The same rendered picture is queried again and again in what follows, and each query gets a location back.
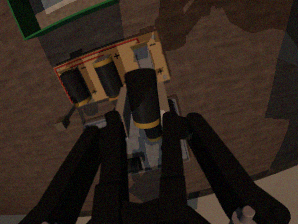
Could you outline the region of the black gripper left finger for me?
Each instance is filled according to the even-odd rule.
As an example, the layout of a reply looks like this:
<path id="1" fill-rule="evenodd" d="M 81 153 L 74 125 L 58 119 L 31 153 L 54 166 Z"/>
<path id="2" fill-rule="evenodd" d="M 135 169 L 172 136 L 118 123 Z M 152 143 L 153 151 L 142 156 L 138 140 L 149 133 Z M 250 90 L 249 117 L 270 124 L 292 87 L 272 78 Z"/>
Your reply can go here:
<path id="1" fill-rule="evenodd" d="M 126 87 L 120 89 L 116 109 L 104 117 L 105 127 L 91 125 L 83 131 L 38 204 L 18 224 L 76 224 L 100 164 L 91 224 L 121 224 L 121 201 L 129 201 L 131 107 Z"/>

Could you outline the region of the green open box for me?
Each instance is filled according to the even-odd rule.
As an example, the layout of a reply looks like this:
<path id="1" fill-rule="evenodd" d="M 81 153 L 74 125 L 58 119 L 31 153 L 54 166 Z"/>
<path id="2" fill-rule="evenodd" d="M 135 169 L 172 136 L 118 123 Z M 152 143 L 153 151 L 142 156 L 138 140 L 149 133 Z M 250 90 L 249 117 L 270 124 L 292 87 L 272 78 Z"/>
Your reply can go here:
<path id="1" fill-rule="evenodd" d="M 7 0 L 7 2 L 25 41 L 43 36 L 84 16 L 118 4 L 119 0 Z"/>

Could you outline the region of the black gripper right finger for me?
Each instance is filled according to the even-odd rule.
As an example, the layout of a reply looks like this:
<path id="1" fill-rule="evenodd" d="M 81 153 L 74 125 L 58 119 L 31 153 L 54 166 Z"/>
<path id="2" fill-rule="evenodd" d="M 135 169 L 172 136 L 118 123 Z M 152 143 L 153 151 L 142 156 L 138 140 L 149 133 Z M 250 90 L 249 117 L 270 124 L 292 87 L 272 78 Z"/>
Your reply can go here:
<path id="1" fill-rule="evenodd" d="M 189 224 L 180 139 L 187 140 L 229 224 L 289 224 L 289 210 L 254 183 L 203 116 L 178 116 L 164 82 L 157 82 L 157 90 L 162 123 L 158 224 Z"/>

